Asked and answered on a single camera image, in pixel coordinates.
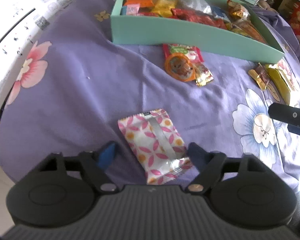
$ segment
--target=pink wrapper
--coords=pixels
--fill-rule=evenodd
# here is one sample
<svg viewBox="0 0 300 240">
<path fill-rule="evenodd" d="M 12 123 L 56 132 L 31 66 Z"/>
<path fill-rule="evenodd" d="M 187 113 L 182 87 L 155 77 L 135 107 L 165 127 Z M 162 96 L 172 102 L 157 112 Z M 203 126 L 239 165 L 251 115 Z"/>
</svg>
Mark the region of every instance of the pink wrapper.
<svg viewBox="0 0 300 240">
<path fill-rule="evenodd" d="M 185 143 L 165 110 L 118 120 L 118 126 L 145 169 L 148 184 L 164 184 L 192 167 Z"/>
</svg>

